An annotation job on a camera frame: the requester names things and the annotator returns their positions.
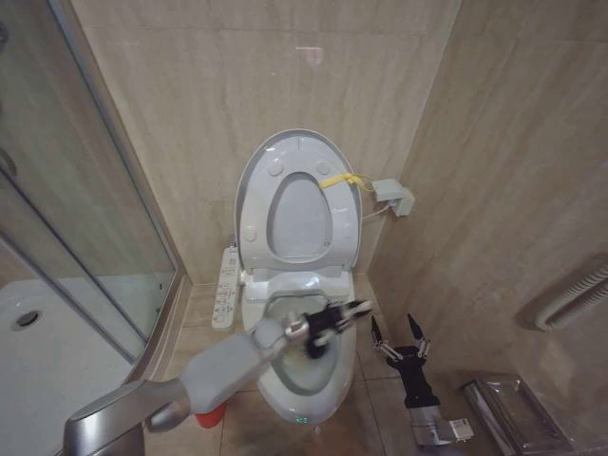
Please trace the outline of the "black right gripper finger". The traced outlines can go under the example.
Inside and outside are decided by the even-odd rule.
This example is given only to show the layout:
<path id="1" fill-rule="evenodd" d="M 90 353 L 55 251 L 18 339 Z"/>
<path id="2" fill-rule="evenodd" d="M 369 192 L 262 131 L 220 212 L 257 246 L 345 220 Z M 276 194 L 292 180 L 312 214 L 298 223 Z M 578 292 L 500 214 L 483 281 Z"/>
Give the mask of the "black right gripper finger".
<path id="1" fill-rule="evenodd" d="M 408 314 L 408 323 L 409 323 L 410 330 L 412 332 L 412 336 L 415 340 L 417 356 L 419 358 L 427 359 L 428 352 L 430 349 L 430 340 L 426 339 L 426 337 L 424 336 L 424 333 L 422 331 L 422 328 L 420 327 L 420 325 L 416 322 L 416 320 L 410 313 Z"/>
<path id="2" fill-rule="evenodd" d="M 371 337 L 374 348 L 390 362 L 400 362 L 403 356 L 383 338 L 375 317 L 371 318 Z"/>

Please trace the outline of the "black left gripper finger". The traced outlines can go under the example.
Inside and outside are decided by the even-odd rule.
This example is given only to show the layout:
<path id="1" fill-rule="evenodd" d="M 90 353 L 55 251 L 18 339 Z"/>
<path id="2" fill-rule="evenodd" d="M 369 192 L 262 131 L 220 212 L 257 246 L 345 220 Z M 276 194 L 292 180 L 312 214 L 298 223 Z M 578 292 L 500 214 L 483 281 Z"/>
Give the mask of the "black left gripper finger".
<path id="1" fill-rule="evenodd" d="M 353 300 L 348 303 L 344 303 L 340 306 L 340 323 L 351 324 L 356 319 L 369 314 L 372 307 L 373 302 L 369 299 Z"/>
<path id="2" fill-rule="evenodd" d="M 321 358 L 335 339 L 334 330 L 324 330 L 312 333 L 306 343 L 306 353 L 311 359 Z"/>

